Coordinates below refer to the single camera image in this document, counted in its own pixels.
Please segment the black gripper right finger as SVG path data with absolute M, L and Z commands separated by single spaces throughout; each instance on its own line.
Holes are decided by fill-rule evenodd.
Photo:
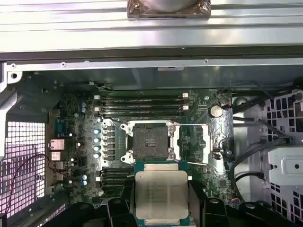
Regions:
M 240 204 L 238 209 L 218 198 L 209 198 L 202 184 L 188 182 L 189 212 L 198 227 L 295 227 L 296 224 L 255 202 Z

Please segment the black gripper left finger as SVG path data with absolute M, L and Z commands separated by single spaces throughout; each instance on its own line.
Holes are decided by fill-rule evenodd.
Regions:
M 109 198 L 98 208 L 90 203 L 78 202 L 47 221 L 44 227 L 135 227 L 135 180 L 125 182 L 120 197 Z

